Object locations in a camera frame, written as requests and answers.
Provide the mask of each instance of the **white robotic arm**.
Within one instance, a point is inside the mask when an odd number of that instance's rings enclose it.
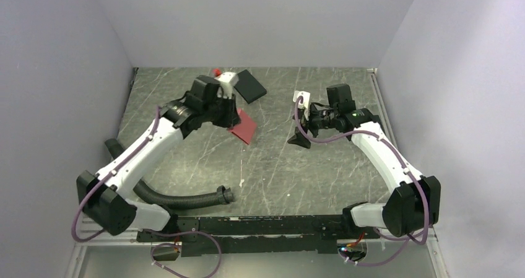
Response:
[[[350,229],[386,228],[401,237],[435,224],[439,214],[439,181],[433,176],[423,176],[395,149],[381,129],[379,116],[367,109],[356,109],[348,85],[330,86],[327,93],[329,105],[310,103],[308,92],[294,93],[298,126],[288,142],[309,149],[311,141],[331,142],[346,137],[379,171],[391,195],[386,204],[361,202],[343,209],[343,218]],[[343,134],[329,139],[315,138],[320,129],[328,128]]]
[[[233,94],[237,81],[234,72],[225,72],[216,78],[198,77],[184,101],[167,103],[144,134],[114,161],[95,175],[83,172],[77,179],[81,206],[74,227],[80,211],[84,211],[112,235],[128,227],[163,230],[172,218],[168,209],[128,197],[148,169],[203,122],[223,128],[240,122]],[[80,240],[75,229],[72,234]]]

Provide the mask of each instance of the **black cable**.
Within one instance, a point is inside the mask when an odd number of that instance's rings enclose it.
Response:
[[[104,142],[111,156],[115,159],[124,152],[124,147],[117,139]],[[158,193],[140,179],[133,191],[148,204],[157,204],[174,210],[189,210],[216,205],[226,205],[235,201],[232,190],[219,186],[214,193],[198,194],[196,196],[168,196]]]

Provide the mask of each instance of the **gray marble surface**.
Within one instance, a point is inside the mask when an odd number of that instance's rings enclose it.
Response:
[[[227,68],[223,71],[241,71]],[[148,127],[156,105],[181,97],[200,74],[211,68],[139,69],[119,128],[118,139],[129,146]],[[313,144],[310,150],[286,143],[293,134],[294,90],[328,103],[326,87],[348,83],[359,108],[378,113],[366,69],[316,67],[252,67],[248,70],[268,90],[248,105],[237,106],[257,122],[247,146],[225,129],[205,124],[153,166],[145,181],[170,195],[212,192],[231,187],[236,202],[181,215],[303,215],[340,214],[355,202],[385,202],[388,190],[366,156],[346,139]],[[336,131],[321,131],[328,137]]]

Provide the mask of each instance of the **red cloth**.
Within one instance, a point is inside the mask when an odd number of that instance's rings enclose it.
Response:
[[[228,131],[243,140],[246,145],[249,145],[251,138],[255,133],[255,129],[257,128],[257,123],[255,123],[243,110],[237,109],[237,113],[241,118],[241,123],[228,129]]]

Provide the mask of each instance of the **white backdrop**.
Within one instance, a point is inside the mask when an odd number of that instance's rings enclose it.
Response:
[[[377,67],[413,0],[99,0],[134,66]]]
[[[442,184],[451,277],[525,272],[525,0],[415,0],[379,66],[397,142]]]
[[[97,0],[0,0],[0,277],[63,277],[132,69]]]

